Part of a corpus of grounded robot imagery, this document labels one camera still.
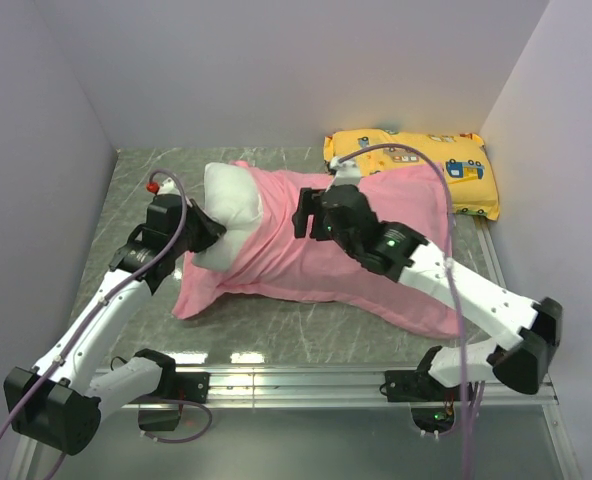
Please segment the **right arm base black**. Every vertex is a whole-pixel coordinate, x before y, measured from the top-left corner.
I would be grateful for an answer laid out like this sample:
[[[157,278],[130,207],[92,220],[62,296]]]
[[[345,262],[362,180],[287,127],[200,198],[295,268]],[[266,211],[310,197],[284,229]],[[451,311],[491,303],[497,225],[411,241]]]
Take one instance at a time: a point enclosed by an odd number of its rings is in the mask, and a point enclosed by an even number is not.
[[[422,436],[430,432],[438,439],[464,425],[472,433],[484,385],[480,382],[467,383],[465,395],[462,395],[459,385],[446,387],[430,375],[433,366],[438,366],[439,372],[447,367],[455,367],[460,374],[460,356],[459,348],[431,347],[415,370],[386,370],[379,393],[389,403],[427,404],[441,401],[442,406],[429,413],[423,413],[420,407],[411,409],[413,424]]]

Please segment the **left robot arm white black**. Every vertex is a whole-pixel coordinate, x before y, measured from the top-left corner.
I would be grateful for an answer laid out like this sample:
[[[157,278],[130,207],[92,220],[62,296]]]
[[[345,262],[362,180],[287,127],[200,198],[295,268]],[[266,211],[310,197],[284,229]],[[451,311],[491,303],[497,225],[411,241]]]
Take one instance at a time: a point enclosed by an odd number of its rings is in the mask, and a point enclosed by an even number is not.
[[[33,367],[16,367],[5,378],[12,429],[74,456],[123,406],[140,398],[183,399],[188,390],[175,360],[151,349],[105,375],[95,372],[123,326],[173,273],[177,259],[207,250],[225,232],[194,200],[156,195],[69,330]]]

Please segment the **white pillow insert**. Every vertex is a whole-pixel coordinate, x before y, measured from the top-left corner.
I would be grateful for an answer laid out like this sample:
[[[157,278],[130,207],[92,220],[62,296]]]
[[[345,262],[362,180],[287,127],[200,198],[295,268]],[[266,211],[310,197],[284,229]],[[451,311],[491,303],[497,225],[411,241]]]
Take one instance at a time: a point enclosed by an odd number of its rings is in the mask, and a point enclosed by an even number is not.
[[[259,189],[243,166],[209,163],[204,171],[204,210],[226,232],[207,250],[194,255],[192,264],[225,272],[230,269],[246,241],[259,228],[263,205]]]

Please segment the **pink satin pillowcase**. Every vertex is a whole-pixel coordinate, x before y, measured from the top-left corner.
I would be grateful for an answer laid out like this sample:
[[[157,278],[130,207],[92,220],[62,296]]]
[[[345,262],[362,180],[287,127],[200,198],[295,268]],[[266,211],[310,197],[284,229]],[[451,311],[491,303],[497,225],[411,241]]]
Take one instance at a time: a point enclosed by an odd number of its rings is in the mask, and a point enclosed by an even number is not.
[[[438,339],[457,335],[452,309],[368,272],[332,241],[294,237],[292,215],[300,190],[324,189],[330,176],[266,171],[244,162],[230,165],[250,170],[262,200],[262,223],[225,272],[199,268],[192,264],[195,254],[186,254],[173,309],[176,317],[194,318],[224,294],[249,294],[295,302],[340,302],[418,335]]]

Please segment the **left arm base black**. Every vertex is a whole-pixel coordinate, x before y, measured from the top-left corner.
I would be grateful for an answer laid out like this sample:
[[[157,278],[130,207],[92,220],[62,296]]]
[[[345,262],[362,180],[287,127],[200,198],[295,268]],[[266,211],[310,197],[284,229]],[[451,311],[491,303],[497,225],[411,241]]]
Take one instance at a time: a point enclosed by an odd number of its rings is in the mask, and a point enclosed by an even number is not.
[[[204,371],[177,373],[171,389],[136,401],[138,427],[144,436],[165,442],[198,438],[212,422],[206,406],[210,374]]]

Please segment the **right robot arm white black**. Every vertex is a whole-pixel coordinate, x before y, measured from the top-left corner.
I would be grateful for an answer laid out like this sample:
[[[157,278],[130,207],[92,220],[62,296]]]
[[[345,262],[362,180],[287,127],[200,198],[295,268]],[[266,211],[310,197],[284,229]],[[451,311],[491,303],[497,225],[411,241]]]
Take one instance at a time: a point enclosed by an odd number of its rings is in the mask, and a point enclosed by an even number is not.
[[[561,342],[563,308],[514,294],[448,257],[418,231],[377,218],[354,185],[301,189],[294,234],[334,241],[363,269],[428,295],[488,335],[459,348],[433,347],[415,372],[420,394],[441,398],[469,381],[497,380],[538,393]]]

